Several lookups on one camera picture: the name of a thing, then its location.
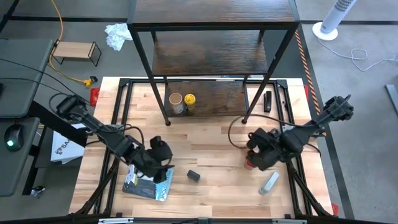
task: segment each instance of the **yellow extension cord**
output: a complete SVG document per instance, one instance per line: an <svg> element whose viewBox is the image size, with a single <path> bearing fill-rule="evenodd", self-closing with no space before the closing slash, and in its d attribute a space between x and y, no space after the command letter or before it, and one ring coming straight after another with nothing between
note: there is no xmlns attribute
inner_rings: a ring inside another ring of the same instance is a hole
<svg viewBox="0 0 398 224"><path fill-rule="evenodd" d="M54 8L55 8L55 10L56 10L56 12L57 12L57 14L58 14L58 17L60 18L60 23L61 23L61 34L60 34L60 37L59 37L58 39L59 39L59 41L61 41L61 40L62 40L62 36L63 36L63 21L62 21L62 17L61 17L60 11L58 10L58 7L57 7L57 5L55 4L54 0L51 0L51 3L53 4L53 6L54 6ZM80 80L80 79L70 77L70 76L65 75L64 73L60 72L59 70L57 70L57 69L54 67L54 65L53 65L53 63L52 63L52 58L53 58L53 57L52 57L52 55L51 55L50 60L49 60L50 67L51 67L55 72L57 72L59 75L62 75L63 77L68 78L68 79L70 79L70 80L73 80L73 81L75 81L75 82L81 83L81 84L83 84L83 85L86 86L86 87L90 87L90 86L93 84L94 81L93 81L92 79Z"/></svg>

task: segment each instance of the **small wooden shelf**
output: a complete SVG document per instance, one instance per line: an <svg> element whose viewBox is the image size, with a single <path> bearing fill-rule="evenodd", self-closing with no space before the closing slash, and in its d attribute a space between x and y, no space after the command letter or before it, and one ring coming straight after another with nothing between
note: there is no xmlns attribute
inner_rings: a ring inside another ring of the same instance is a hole
<svg viewBox="0 0 398 224"><path fill-rule="evenodd" d="M169 103L169 96L179 93L194 94L196 98L195 114L175 114ZM239 116L245 115L249 108L248 95L242 82L169 82L165 87L165 109L167 116L201 117L201 116Z"/></svg>
<svg viewBox="0 0 398 224"><path fill-rule="evenodd" d="M80 42L58 42L53 56L65 58L86 58L89 59L95 48L94 43Z"/></svg>
<svg viewBox="0 0 398 224"><path fill-rule="evenodd" d="M153 76L262 75L267 71L258 30L157 33Z"/></svg>

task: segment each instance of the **white cable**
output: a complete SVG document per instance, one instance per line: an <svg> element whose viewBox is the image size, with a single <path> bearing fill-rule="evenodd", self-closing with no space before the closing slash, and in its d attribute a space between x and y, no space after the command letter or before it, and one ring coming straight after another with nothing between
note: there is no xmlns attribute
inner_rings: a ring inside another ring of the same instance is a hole
<svg viewBox="0 0 398 224"><path fill-rule="evenodd" d="M318 41L319 41L319 43L320 43L322 46L324 46L326 49L328 49L330 52L334 53L335 55L337 55L337 56L339 56L339 57L342 57L342 58L351 59L351 61L352 61L353 64L355 65L355 67L356 67L359 71L362 71L362 72L366 72L366 71L368 71L370 68L373 68L373 66L378 65L378 64L380 64L381 62L384 62L384 61L395 62L395 61L397 61L397 58L398 58L398 56L395 56L394 59L388 59L388 58L382 59L382 60L380 60L380 61L378 61L378 62L372 64L372 65L369 66L368 68L362 69L362 68L360 68L360 67L355 63L355 60L366 60L366 59L368 58L368 53L367 53L364 49L353 49L353 50L351 50L351 56L345 56L345 55L342 55L342 54L339 54L339 53L335 52L334 50L332 50L331 48L329 48L328 46L326 46L324 43L322 43L322 41L321 41L319 38L318 38ZM364 57L354 57L354 52L355 52L355 51L362 51L362 52L365 53L365 56L364 56Z"/></svg>

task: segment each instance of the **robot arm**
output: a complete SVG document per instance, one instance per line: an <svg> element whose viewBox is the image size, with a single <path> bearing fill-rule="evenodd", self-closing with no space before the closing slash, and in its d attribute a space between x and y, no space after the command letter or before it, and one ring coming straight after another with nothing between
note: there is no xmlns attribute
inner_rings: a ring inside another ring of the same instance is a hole
<svg viewBox="0 0 398 224"><path fill-rule="evenodd" d="M286 162L298 156L311 136L324 132L326 124L351 119L354 107L348 103L349 98L350 95L346 98L335 96L328 100L323 112L303 126L295 126L283 133L277 129L265 132L262 128L249 133L250 140L246 144L250 149L249 162L266 170L277 161Z"/></svg>
<svg viewBox="0 0 398 224"><path fill-rule="evenodd" d="M118 159L127 165L134 164L144 175L154 177L155 183L163 182L167 169L173 167L162 165L162 161L171 160L173 154L160 136L150 140L152 149L145 150L142 142L123 135L120 130L104 125L90 115L80 96L67 96L57 106L57 114L61 118L83 123Z"/></svg>

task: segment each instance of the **book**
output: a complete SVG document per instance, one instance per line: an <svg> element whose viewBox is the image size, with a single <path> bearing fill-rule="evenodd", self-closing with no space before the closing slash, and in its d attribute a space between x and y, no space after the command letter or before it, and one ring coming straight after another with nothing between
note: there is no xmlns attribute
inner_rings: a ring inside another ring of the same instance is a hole
<svg viewBox="0 0 398 224"><path fill-rule="evenodd" d="M73 124L75 128L84 128L84 124ZM51 161L61 161L66 164L76 158L83 156L85 148L73 141L63 137L60 133L54 131L52 137Z"/></svg>
<svg viewBox="0 0 398 224"><path fill-rule="evenodd" d="M155 184L152 177L143 176L142 172L135 173L134 169L134 165L129 166L129 172L124 181L122 191L165 202L169 194L174 170L172 168L168 169L166 172L167 179L162 183Z"/></svg>

